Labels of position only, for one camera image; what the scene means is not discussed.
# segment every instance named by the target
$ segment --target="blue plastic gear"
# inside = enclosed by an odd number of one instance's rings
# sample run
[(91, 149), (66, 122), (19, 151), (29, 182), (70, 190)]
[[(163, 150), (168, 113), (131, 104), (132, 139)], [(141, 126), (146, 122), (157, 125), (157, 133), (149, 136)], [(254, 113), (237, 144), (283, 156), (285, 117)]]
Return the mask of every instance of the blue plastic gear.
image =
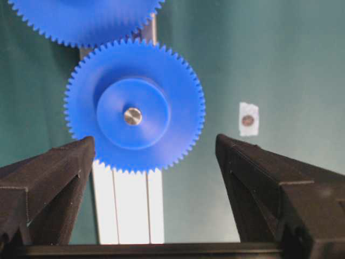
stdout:
[(9, 0), (28, 26), (66, 46), (96, 47), (137, 33), (165, 0)]
[[(113, 42), (82, 60), (67, 85), (75, 139), (95, 138), (96, 159), (132, 172), (167, 169), (192, 150), (205, 120), (201, 84), (182, 57), (152, 42)], [(136, 108), (139, 125), (124, 112)]]

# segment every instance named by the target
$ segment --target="white panel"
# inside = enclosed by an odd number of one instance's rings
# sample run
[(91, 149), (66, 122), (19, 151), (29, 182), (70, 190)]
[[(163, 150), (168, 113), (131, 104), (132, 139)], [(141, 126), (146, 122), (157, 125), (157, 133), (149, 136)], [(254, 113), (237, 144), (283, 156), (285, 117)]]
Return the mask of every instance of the white panel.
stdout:
[(118, 244), (113, 173), (98, 160), (93, 162), (93, 184), (100, 244)]
[(145, 174), (114, 170), (119, 243), (149, 243), (149, 220)]
[(152, 244), (164, 243), (164, 214), (162, 172), (151, 171), (148, 176), (150, 234)]

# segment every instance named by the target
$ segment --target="partial blue gear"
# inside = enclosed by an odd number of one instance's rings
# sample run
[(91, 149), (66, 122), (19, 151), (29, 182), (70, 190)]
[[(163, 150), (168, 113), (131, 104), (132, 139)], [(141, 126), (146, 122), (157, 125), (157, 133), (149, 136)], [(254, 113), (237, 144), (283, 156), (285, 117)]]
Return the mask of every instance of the partial blue gear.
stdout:
[[(96, 159), (118, 170), (167, 169), (192, 150), (205, 120), (201, 84), (182, 57), (152, 42), (113, 42), (82, 60), (65, 98), (75, 139), (95, 138)], [(137, 108), (142, 122), (125, 122)]]
[(165, 0), (9, 0), (28, 26), (59, 44), (96, 47), (137, 33)]

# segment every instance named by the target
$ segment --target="teal background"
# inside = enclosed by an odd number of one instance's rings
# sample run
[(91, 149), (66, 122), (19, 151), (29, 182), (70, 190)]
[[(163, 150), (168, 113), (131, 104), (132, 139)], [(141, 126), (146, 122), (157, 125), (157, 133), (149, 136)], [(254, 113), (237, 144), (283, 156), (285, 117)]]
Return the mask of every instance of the teal background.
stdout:
[[(167, 0), (158, 37), (199, 75), (207, 112), (197, 146), (163, 173), (166, 242), (238, 240), (218, 133), (345, 172), (345, 1)], [(241, 101), (259, 106), (257, 137), (239, 136)]]
[[(65, 86), (79, 51), (32, 31), (0, 0), (0, 167), (72, 141), (63, 114)], [(72, 243), (96, 243), (89, 182)]]
[[(207, 116), (194, 150), (163, 172), (166, 242), (238, 240), (214, 155), (233, 138), (344, 172), (345, 1), (167, 0), (158, 38), (203, 84)], [(77, 49), (51, 43), (0, 0), (0, 166), (71, 141), (63, 96)], [(260, 108), (258, 137), (240, 138), (239, 103)], [(89, 183), (72, 243), (96, 243)]]

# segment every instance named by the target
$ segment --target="gear teeth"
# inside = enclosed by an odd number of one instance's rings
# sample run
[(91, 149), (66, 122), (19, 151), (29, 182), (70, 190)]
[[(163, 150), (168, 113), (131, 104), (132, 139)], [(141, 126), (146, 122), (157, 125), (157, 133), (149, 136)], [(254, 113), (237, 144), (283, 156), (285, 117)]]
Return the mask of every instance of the gear teeth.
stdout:
[[(89, 62), (90, 60), (92, 60), (96, 55), (100, 54), (102, 51), (107, 51), (109, 48), (112, 47), (121, 47), (124, 45), (136, 45), (136, 46), (143, 46), (143, 47), (148, 47), (151, 49), (157, 49), (157, 51), (162, 51), (168, 55), (171, 55), (171, 57), (173, 57), (174, 60), (179, 60), (179, 63), (181, 63), (183, 69), (186, 69), (188, 71), (188, 73), (190, 74), (192, 81), (194, 82), (194, 87), (197, 88), (197, 94), (198, 94), (198, 98), (199, 98), (199, 111), (198, 111), (198, 124), (197, 124), (197, 128), (194, 132), (194, 136), (192, 137), (190, 143), (186, 144), (185, 150), (181, 151), (181, 154), (175, 158), (173, 158), (168, 165), (159, 165), (157, 168), (136, 168), (136, 167), (124, 167), (124, 168), (117, 168), (118, 165), (114, 164), (114, 163), (109, 163), (109, 164), (105, 164), (105, 166), (110, 166), (111, 168), (116, 168), (117, 171), (121, 171), (123, 173), (127, 172), (129, 174), (138, 174), (138, 172), (140, 172), (141, 174), (149, 174), (151, 171), (154, 171), (156, 169), (158, 170), (162, 170), (162, 169), (169, 169), (169, 167), (173, 167), (175, 164), (179, 163), (181, 160), (184, 159), (184, 157), (186, 157), (189, 152), (192, 151), (193, 147), (196, 145), (196, 141), (200, 138), (200, 135), (202, 134), (202, 129), (204, 128), (204, 122), (205, 122), (205, 116), (206, 116), (206, 112), (205, 112), (205, 98), (204, 98), (204, 92), (202, 90), (202, 86), (201, 83), (197, 77), (197, 75), (195, 74), (195, 72), (193, 71), (193, 69), (191, 68), (190, 64), (180, 55), (178, 55), (178, 53), (173, 52), (172, 49), (167, 49), (167, 47), (165, 45), (160, 45), (160, 44), (156, 44), (153, 45), (152, 41), (147, 42), (146, 40), (139, 40), (139, 39), (121, 39), (120, 41), (113, 41), (111, 43), (107, 43), (106, 45), (100, 46), (98, 48), (96, 48), (94, 51), (90, 52), (88, 56), (86, 56), (81, 62), (79, 62), (78, 66), (75, 68), (75, 70), (72, 72), (71, 74), (71, 78), (68, 80), (68, 84), (67, 84), (67, 91), (65, 92), (66, 97), (64, 98), (64, 102), (66, 102), (67, 104), (64, 104), (64, 114), (66, 115), (65, 119), (66, 119), (66, 126), (69, 128), (69, 132), (72, 134), (72, 136), (74, 138), (77, 138), (76, 133), (74, 133), (73, 128), (72, 128), (72, 122), (71, 122), (71, 118), (70, 118), (70, 113), (69, 113), (69, 106), (68, 106), (68, 102), (70, 100), (70, 95), (71, 95), (71, 91), (75, 91), (73, 90), (74, 88), (74, 83), (75, 83), (75, 79), (77, 78), (78, 74), (81, 72), (81, 70), (83, 69), (84, 65)], [(101, 156), (96, 156), (97, 159), (99, 159), (99, 161), (103, 160), (103, 157)]]
[[(56, 42), (58, 44), (64, 45), (65, 47), (78, 47), (78, 48), (86, 48), (86, 49), (93, 48), (94, 49), (96, 47), (99, 47), (99, 46), (102, 46), (104, 44), (107, 44), (107, 42), (113, 41), (113, 40), (110, 39), (110, 40), (105, 41), (105, 42), (84, 43), (84, 42), (69, 41), (69, 40), (65, 40), (63, 38), (56, 37), (56, 36), (53, 35), (54, 33), (46, 32), (43, 29), (39, 28), (39, 25), (33, 24), (33, 22), (30, 21), (30, 19), (25, 16), (24, 12), (22, 10), (20, 10), (20, 8), (19, 8), (19, 6), (17, 4), (19, 1), (20, 0), (8, 0), (8, 4), (11, 5), (11, 9), (16, 13), (17, 16), (22, 18), (22, 21), (25, 22), (28, 25), (28, 27), (32, 27), (32, 29), (34, 31), (38, 31), (38, 33), (41, 36), (44, 36), (46, 39), (50, 39), (52, 42)], [(162, 8), (162, 4), (164, 2), (165, 2), (165, 0), (158, 0), (150, 13), (157, 14), (158, 9)], [(152, 21), (152, 19), (153, 18), (152, 18), (152, 16), (150, 14), (145, 16), (145, 18), (141, 19), (141, 21), (139, 22), (140, 23), (139, 26), (133, 28), (132, 30), (128, 30), (122, 36), (130, 38), (131, 35), (137, 34), (145, 26), (149, 25), (149, 23)]]

